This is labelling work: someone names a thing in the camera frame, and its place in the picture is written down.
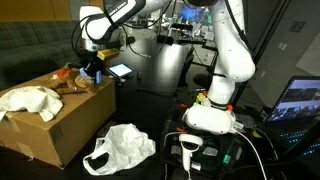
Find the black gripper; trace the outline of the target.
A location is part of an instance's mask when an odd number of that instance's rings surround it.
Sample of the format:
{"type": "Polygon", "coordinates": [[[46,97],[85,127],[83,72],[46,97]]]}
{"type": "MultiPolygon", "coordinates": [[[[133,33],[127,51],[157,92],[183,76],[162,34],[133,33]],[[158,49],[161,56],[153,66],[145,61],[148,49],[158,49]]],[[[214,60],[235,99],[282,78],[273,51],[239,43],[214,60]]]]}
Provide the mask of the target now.
{"type": "Polygon", "coordinates": [[[102,72],[103,62],[97,56],[97,52],[89,52],[89,51],[85,52],[84,70],[91,75],[94,75],[97,71],[102,72]]]}

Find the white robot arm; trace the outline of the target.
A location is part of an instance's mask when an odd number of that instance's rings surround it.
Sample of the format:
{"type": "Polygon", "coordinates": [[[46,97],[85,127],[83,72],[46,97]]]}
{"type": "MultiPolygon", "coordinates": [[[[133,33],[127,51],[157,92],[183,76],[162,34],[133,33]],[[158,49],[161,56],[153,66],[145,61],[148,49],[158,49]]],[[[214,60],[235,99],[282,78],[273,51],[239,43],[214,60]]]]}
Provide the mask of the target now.
{"type": "MultiPolygon", "coordinates": [[[[79,10],[81,35],[88,51],[108,43],[113,32],[134,15],[147,14],[169,5],[172,0],[116,0],[110,10],[92,5],[79,10]]],[[[186,0],[193,7],[206,7],[212,17],[218,60],[207,99],[214,105],[229,103],[235,84],[249,80],[255,65],[244,32],[242,0],[186,0]]]]}

